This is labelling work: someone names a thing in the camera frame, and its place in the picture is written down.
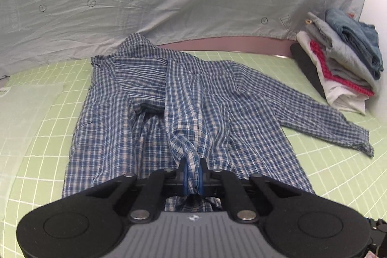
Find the blue plaid shirt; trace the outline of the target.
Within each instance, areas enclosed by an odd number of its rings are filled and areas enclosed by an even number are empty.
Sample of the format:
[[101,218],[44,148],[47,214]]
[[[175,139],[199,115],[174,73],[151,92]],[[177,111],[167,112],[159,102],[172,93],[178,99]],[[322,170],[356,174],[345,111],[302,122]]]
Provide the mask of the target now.
[[63,197],[132,173],[144,179],[187,160],[188,194],[169,211],[213,211],[199,196],[199,162],[241,179],[263,174],[313,188],[284,133],[373,156],[369,132],[336,109],[234,61],[205,61],[133,34],[91,60],[92,79],[74,129]]

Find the black folded garment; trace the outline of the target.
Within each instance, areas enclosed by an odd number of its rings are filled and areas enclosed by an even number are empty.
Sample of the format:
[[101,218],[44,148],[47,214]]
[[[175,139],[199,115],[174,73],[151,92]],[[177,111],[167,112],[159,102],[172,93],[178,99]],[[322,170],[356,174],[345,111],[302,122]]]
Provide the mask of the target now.
[[323,90],[323,86],[320,83],[316,66],[313,64],[309,55],[306,54],[306,52],[299,44],[292,44],[290,46],[290,52],[301,72],[315,88],[318,94],[325,100],[325,92]]

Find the green grid cutting mat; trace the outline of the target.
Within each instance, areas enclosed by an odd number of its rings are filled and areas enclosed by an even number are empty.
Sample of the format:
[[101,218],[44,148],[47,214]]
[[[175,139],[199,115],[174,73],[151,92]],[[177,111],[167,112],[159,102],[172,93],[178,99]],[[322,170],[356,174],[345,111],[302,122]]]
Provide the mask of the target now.
[[[72,134],[90,85],[88,59],[58,62],[3,79],[3,86],[60,83],[62,93],[43,120],[20,165],[1,221],[1,256],[21,257],[16,226],[30,210],[62,194]],[[285,134],[315,192],[366,217],[386,218],[386,128],[371,114],[346,118],[369,131],[373,158],[286,129]]]

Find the white folded garment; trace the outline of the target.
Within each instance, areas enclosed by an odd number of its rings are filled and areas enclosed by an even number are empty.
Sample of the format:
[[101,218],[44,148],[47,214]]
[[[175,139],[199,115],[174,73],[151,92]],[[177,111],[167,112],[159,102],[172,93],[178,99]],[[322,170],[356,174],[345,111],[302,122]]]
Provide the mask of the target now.
[[305,31],[300,31],[297,33],[296,38],[297,42],[301,45],[302,49],[316,68],[318,79],[322,85],[327,103],[340,111],[365,115],[365,101],[368,99],[368,96],[358,93],[342,83],[326,79],[323,75],[323,70],[318,57],[312,52],[309,35]]

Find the grey folded garment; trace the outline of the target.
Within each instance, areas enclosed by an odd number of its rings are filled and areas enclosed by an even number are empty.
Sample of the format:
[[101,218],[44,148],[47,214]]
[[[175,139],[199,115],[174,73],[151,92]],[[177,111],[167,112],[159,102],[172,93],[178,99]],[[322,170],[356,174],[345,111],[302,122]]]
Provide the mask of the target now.
[[329,71],[333,75],[378,94],[380,91],[378,81],[372,77],[365,64],[329,24],[312,12],[308,12],[307,20],[306,31],[311,39],[319,43]]

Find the blue denim folded garment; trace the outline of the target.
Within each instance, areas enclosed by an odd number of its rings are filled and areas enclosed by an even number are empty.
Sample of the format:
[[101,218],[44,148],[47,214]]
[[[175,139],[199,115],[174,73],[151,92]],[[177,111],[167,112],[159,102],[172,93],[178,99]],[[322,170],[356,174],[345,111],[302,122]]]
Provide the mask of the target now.
[[384,71],[384,65],[379,49],[379,34],[375,26],[354,20],[336,8],[329,8],[325,11],[325,21],[356,53],[372,77],[379,80]]

